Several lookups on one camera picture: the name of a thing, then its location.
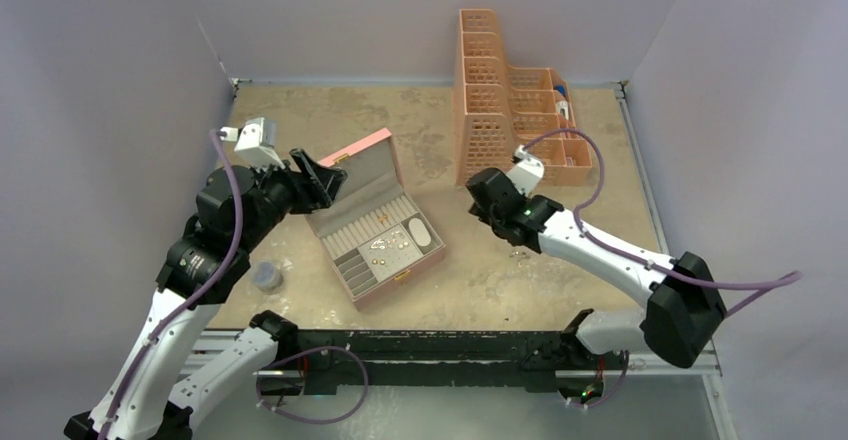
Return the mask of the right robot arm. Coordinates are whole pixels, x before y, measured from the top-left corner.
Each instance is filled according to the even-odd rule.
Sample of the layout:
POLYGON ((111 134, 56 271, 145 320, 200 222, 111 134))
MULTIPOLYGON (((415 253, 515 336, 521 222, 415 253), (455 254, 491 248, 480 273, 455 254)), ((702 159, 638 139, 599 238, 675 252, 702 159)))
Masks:
POLYGON ((635 301, 634 310, 594 310, 564 336, 561 352, 576 367, 602 353, 648 350, 689 368, 728 316, 725 302, 701 257, 674 259, 645 251, 587 223, 543 195, 527 196, 498 168, 466 183, 469 211, 513 246, 563 260, 600 278, 635 301))

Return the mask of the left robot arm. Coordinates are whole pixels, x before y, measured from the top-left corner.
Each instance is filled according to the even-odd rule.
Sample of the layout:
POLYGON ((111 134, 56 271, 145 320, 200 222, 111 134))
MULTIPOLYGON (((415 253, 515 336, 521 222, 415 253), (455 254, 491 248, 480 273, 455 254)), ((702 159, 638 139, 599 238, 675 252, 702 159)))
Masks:
POLYGON ((303 150, 295 169, 263 152, 257 165, 225 161, 198 192, 196 212, 167 251, 143 328, 119 376, 90 411, 71 417, 68 439, 190 439, 251 370, 297 359, 297 328, 261 313, 233 346, 186 378, 196 340, 250 268, 249 256, 288 215, 329 208, 347 179, 303 150))

